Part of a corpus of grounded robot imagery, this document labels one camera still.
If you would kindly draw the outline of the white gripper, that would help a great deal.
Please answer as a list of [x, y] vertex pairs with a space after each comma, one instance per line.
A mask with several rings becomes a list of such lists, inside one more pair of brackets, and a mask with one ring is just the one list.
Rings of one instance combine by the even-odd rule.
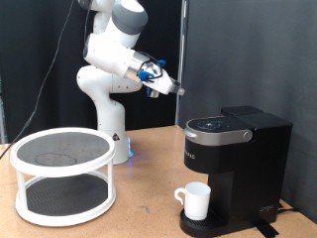
[[153, 62], [148, 62], [142, 66], [141, 82], [147, 87], [147, 95], [176, 93], [182, 96], [185, 93], [180, 82], [171, 78], [160, 64]]

